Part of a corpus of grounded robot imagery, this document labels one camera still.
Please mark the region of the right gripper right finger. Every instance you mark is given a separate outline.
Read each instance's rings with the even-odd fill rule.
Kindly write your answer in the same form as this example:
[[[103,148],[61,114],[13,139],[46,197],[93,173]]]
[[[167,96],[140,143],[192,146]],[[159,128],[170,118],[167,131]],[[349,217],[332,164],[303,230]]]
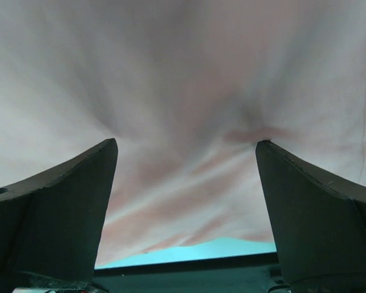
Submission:
[[[292,292],[366,292],[366,187],[270,141],[256,147],[284,281]]]

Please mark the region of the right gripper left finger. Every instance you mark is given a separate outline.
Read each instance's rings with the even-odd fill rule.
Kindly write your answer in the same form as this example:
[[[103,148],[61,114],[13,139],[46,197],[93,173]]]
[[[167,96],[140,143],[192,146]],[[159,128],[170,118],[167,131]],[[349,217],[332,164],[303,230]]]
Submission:
[[[101,292],[92,279],[117,157],[107,139],[0,187],[0,292]]]

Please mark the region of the light pink t-shirt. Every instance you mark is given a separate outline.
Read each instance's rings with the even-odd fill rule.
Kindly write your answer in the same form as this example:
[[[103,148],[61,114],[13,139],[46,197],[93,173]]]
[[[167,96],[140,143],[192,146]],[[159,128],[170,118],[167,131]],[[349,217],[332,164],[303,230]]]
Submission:
[[[272,241],[257,142],[366,186],[366,1],[0,1],[0,187],[111,137],[99,265]]]

